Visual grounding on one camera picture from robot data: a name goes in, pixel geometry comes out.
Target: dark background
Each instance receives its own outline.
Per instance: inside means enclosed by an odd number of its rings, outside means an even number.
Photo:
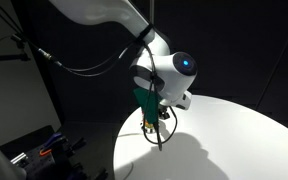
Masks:
[[[76,24],[47,0],[12,2],[29,37],[69,67],[96,65],[134,39],[117,23]],[[132,2],[148,17],[148,0]],[[193,94],[254,109],[281,57],[258,110],[288,127],[288,1],[156,0],[155,13],[155,26],[172,41],[172,51],[197,61]],[[133,48],[112,71],[95,78],[35,58],[62,120],[116,123],[137,107],[128,71],[134,55]]]

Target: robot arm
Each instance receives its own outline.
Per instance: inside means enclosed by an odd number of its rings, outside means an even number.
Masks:
[[[50,0],[54,6],[72,21],[84,25],[96,25],[114,21],[125,26],[135,37],[149,25],[143,16],[128,0]],[[143,38],[154,55],[157,71],[157,91],[163,98],[163,106],[176,106],[188,109],[191,93],[187,88],[195,79],[196,63],[186,53],[170,55],[167,43],[151,29]],[[130,68],[134,81],[148,89],[152,71],[149,53],[143,50]]]

